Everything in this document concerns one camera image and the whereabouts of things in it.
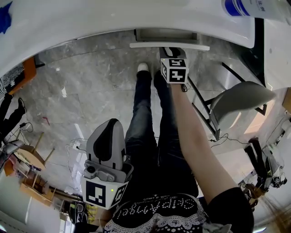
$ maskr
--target black sneaker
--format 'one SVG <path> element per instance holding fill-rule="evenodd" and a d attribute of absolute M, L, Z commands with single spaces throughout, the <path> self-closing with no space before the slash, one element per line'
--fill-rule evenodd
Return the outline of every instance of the black sneaker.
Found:
<path fill-rule="evenodd" d="M 18 99 L 18 108 L 20 107 L 24 108 L 25 113 L 27 112 L 26 107 L 24 105 L 24 101 L 21 98 Z"/>

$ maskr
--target tile floor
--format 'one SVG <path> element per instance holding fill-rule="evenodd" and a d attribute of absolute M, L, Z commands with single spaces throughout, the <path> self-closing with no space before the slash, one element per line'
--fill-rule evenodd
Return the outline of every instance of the tile floor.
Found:
<path fill-rule="evenodd" d="M 210 45 L 210 51 L 186 50 L 186 53 L 190 77 L 205 99 L 213 98 L 236 84 L 236 79 L 220 65 L 222 61 L 246 80 L 256 81 L 238 60 L 229 42 L 208 36 L 201 36 L 200 40 L 203 44 Z M 159 68 L 158 49 L 131 49 L 129 43 L 133 41 L 133 31 L 114 32 L 43 51 L 39 58 L 45 66 L 39 68 L 37 76 L 15 95 L 7 116 L 17 107 L 17 98 L 22 97 L 27 113 L 21 122 L 31 122 L 34 128 L 32 133 L 23 132 L 25 142 L 35 145 L 38 136 L 44 132 L 38 148 L 39 154 L 46 158 L 51 149 L 55 148 L 46 165 L 47 169 L 41 172 L 41 176 L 52 186 L 79 192 L 78 171 L 82 170 L 81 164 L 85 157 L 80 151 L 69 149 L 72 179 L 65 149 L 65 145 L 70 144 L 71 140 L 88 138 L 100 124 L 110 118 L 119 119 L 124 132 L 128 129 L 138 64 L 147 62 L 152 75 Z M 230 138 L 241 142 L 258 136 L 261 144 L 265 144 L 270 133 L 284 117 L 285 111 L 281 103 L 285 91 L 276 91 L 277 98 L 268 105 L 268 116 L 257 116 L 254 110 L 243 113 L 238 122 L 222 134 L 229 133 Z M 203 110 L 194 91 L 189 90 L 187 94 Z M 151 96 L 153 127 L 155 136 L 158 137 L 161 107 L 153 85 Z M 206 126 L 205 129 L 209 138 L 212 138 Z M 222 141 L 223 139 L 211 142 L 211 145 Z M 80 143 L 80 148 L 85 148 L 82 140 Z M 213 147 L 213 151 L 218 154 L 242 147 L 236 141 L 227 140 L 222 145 Z"/>

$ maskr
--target chair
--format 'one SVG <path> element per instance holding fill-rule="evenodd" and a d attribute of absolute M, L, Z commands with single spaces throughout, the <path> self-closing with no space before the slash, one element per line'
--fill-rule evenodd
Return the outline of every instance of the chair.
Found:
<path fill-rule="evenodd" d="M 207 101 L 202 98 L 197 87 L 188 77 L 188 81 L 207 112 L 208 119 L 203 116 L 194 103 L 192 103 L 192 106 L 196 109 L 216 140 L 219 139 L 220 130 L 230 128 L 239 117 L 240 111 L 255 109 L 260 114 L 265 115 L 267 109 L 266 103 L 276 96 L 275 93 L 259 84 L 245 81 L 226 64 L 222 63 L 222 66 L 230 71 L 241 83 Z"/>

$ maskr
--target bottle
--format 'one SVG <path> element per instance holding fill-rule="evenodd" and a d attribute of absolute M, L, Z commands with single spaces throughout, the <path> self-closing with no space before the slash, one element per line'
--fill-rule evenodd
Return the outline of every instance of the bottle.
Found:
<path fill-rule="evenodd" d="M 222 0 L 230 16 L 272 19 L 291 25 L 291 0 Z"/>

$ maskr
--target jeans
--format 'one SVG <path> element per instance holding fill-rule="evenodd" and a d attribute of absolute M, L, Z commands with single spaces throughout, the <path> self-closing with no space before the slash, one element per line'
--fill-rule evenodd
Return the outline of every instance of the jeans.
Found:
<path fill-rule="evenodd" d="M 18 106 L 18 108 L 10 115 L 9 119 L 5 119 L 12 98 L 13 96 L 5 94 L 4 100 L 0 106 L 0 141 L 2 141 L 7 134 L 14 129 L 25 114 L 24 107 Z"/>
<path fill-rule="evenodd" d="M 134 166 L 122 202 L 152 194 L 187 193 L 198 196 L 195 178 L 180 148 L 171 88 L 161 72 L 154 78 L 162 108 L 158 145 L 151 114 L 151 74 L 137 73 L 133 117 L 125 137 L 126 153 Z"/>

